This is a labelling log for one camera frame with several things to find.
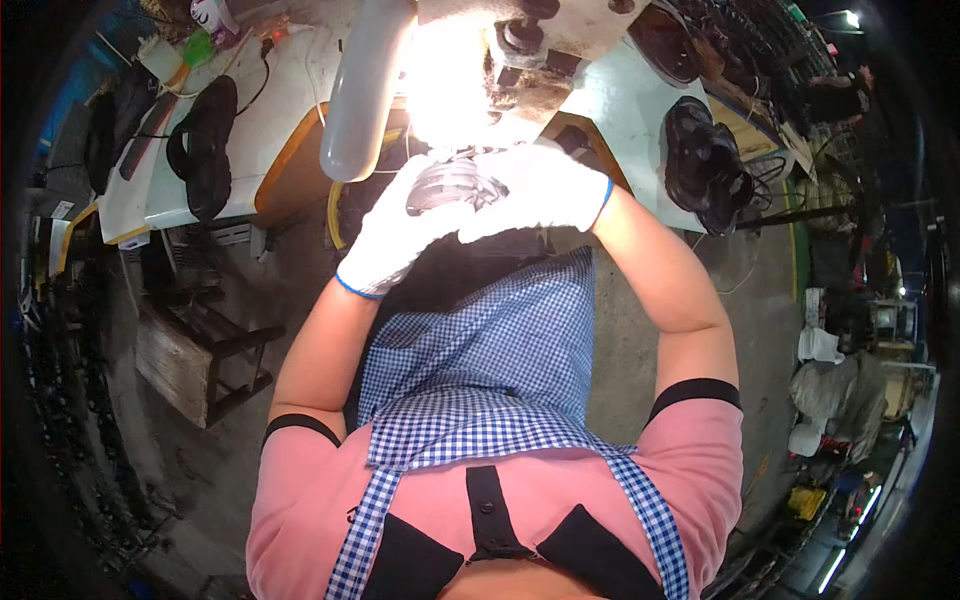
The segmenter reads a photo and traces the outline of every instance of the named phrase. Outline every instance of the white bottle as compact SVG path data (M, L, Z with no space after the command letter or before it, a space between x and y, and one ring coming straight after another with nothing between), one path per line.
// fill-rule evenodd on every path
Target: white bottle
M170 42L156 35L147 39L141 37L139 40L140 49L137 50L136 57L143 66L168 88L174 91L183 88L190 67L183 62L183 57Z
M190 16L206 29L218 48L229 48L240 38L240 26L230 15L226 0L193 0Z

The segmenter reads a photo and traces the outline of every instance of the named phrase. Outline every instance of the glove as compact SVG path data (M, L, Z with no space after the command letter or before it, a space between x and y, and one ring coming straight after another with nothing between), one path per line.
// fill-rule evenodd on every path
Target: glove
M540 140L507 152L473 159L485 177L510 189L503 200L486 206L465 224L460 242L469 242L506 229L593 226L613 188L602 173L580 164L559 144Z
M337 268L337 280L350 292L383 298L431 242L473 217L473 206L466 203L443 204L418 217L407 214L414 181L433 163L424 155L410 158L364 216L360 235Z

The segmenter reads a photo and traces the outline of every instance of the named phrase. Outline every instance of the black sleeve trim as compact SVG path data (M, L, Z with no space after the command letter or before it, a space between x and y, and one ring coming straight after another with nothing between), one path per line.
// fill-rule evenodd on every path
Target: black sleeve trim
M723 400L743 410L740 406L740 392L733 384L708 377L687 379L686 381L678 381L660 393L657 401L654 402L654 407L650 410L650 419L647 420L647 424L649 425L650 421L659 415L660 411L667 406L700 397L711 397Z
M323 435L328 440L333 442L333 445L340 447L340 440L337 439L337 436L330 431L330 428L307 415L299 415L291 413L289 415L280 415L276 419L270 421L270 424L267 425L267 433L263 434L263 443L267 443L267 438L270 437L270 434L274 433L278 429L284 427L306 427L307 429L313 429L317 433Z

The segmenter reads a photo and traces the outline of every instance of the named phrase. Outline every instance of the apron strap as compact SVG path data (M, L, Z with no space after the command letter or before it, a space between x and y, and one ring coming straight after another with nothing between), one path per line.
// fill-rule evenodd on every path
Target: apron strap
M326 585L326 600L359 598L367 584L373 554L383 534L383 521L400 482L398 470L376 468L357 507Z
M690 582L686 572L684 545L666 500L630 456L618 454L607 456L606 459L650 541L663 583L663 594L667 600L687 600Z

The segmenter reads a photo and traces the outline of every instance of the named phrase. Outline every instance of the pink shirt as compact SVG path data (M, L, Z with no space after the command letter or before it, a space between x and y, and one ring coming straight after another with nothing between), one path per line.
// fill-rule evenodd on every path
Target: pink shirt
M716 575L740 516L741 411L719 399L664 408L643 430L633 459L662 494L680 530L690 597ZM370 481L364 467L371 427L340 448L306 427L267 440L247 540L247 577L261 600L320 598L347 536L348 516ZM640 521L600 456L565 448L461 461L403 475L390 512L447 548L475 551L467 467L496 465L519 542L534 548L577 505L613 533L660 582Z

